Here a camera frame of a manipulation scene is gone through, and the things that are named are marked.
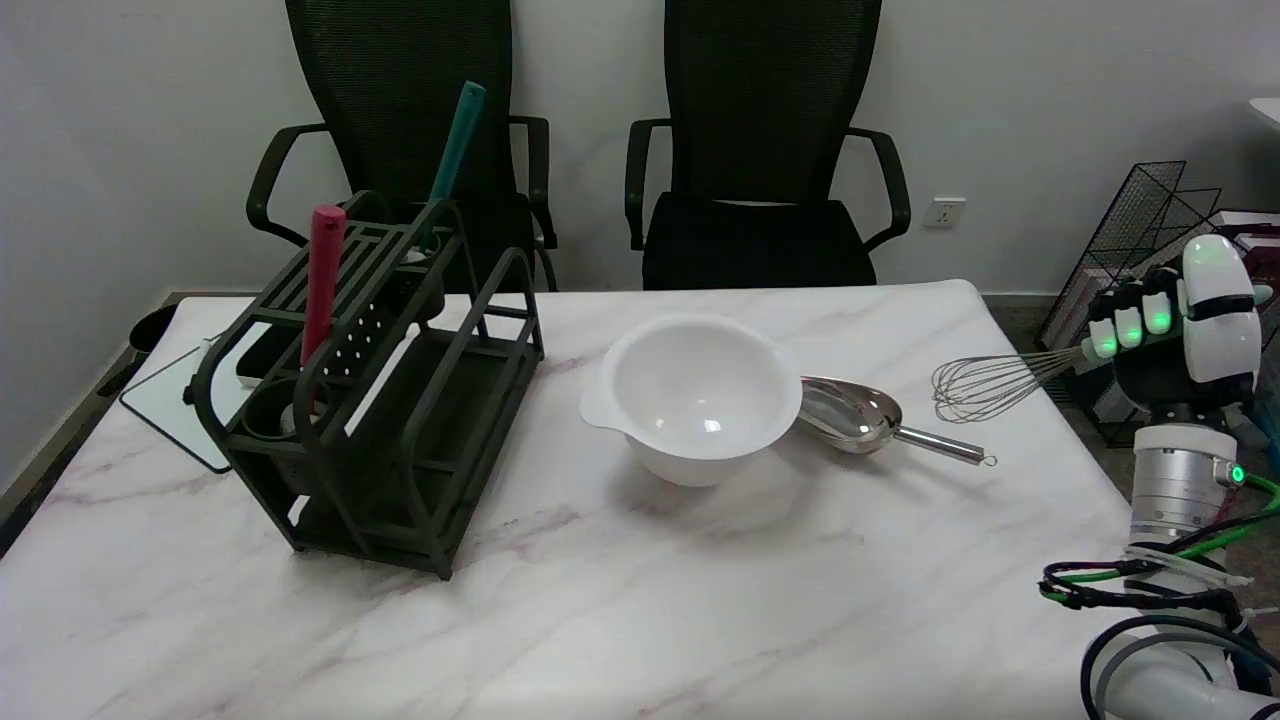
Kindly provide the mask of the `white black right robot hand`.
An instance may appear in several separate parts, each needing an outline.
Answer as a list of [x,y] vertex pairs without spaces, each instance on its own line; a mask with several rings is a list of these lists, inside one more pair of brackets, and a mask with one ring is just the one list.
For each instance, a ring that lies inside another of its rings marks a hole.
[[1151,416],[1251,409],[1263,345],[1256,307],[1268,293],[1229,240],[1199,234],[1093,301],[1083,357],[1110,364],[1121,392]]

